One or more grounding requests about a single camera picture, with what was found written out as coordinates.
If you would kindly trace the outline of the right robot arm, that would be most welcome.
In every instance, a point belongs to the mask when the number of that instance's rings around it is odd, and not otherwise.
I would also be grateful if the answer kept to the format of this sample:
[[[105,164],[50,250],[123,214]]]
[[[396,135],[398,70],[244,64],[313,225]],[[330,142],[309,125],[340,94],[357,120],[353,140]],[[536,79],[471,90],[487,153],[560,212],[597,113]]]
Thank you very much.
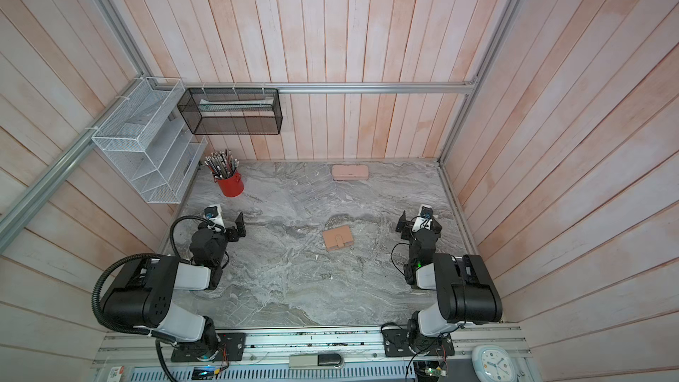
[[[405,282],[436,294],[432,306],[408,320],[405,341],[412,357],[442,351],[444,337],[465,325],[500,322],[500,294],[483,258],[438,252],[442,225],[432,208],[422,206],[411,219],[402,214],[395,231],[408,247],[408,261],[398,268]]]

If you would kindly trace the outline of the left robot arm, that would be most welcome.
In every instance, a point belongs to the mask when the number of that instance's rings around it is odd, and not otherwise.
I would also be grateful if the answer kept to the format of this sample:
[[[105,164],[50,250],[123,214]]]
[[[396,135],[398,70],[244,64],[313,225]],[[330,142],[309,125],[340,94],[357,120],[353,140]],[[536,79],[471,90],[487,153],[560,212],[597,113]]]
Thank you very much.
[[[97,322],[121,334],[148,336],[173,347],[172,359],[187,362],[238,362],[246,335],[219,332],[214,320],[173,302],[177,291],[213,291],[230,262],[227,246],[247,234],[243,215],[225,226],[216,206],[209,207],[189,244],[191,257],[180,255],[169,240],[169,255],[141,253],[110,265],[92,291]]]

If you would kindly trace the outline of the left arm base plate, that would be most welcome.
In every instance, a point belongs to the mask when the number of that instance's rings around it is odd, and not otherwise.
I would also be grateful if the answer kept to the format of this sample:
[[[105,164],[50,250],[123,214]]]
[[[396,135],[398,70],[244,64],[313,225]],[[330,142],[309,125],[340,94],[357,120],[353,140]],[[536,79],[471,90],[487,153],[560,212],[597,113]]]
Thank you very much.
[[[245,332],[216,332],[196,342],[182,342],[173,350],[171,362],[240,362],[246,337]]]

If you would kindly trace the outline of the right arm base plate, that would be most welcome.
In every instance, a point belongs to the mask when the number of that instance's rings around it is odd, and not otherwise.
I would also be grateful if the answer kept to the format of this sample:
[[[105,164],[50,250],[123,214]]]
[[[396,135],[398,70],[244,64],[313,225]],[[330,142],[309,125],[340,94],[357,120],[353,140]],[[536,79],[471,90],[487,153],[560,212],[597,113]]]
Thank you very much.
[[[380,328],[387,357],[415,357],[416,355],[454,355],[454,345],[448,334],[426,337],[417,330],[386,325]]]

